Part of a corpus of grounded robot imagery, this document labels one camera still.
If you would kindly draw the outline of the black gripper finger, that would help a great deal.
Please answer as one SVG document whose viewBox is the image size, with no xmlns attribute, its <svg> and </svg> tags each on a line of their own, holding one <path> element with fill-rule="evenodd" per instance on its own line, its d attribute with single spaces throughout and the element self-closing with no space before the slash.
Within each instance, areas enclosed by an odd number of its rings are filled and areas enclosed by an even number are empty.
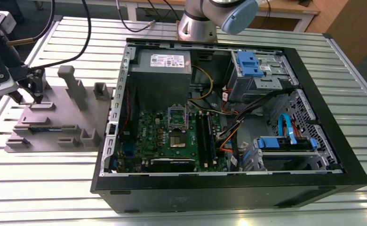
<svg viewBox="0 0 367 226">
<path fill-rule="evenodd" d="M 37 104 L 42 103 L 43 92 L 46 88 L 45 69 L 38 69 L 33 72 L 30 77 L 30 94 Z"/>
<path fill-rule="evenodd" d="M 15 103 L 18 103 L 19 105 L 23 103 L 23 95 L 18 90 L 10 92 L 9 96 L 15 101 Z"/>
</svg>

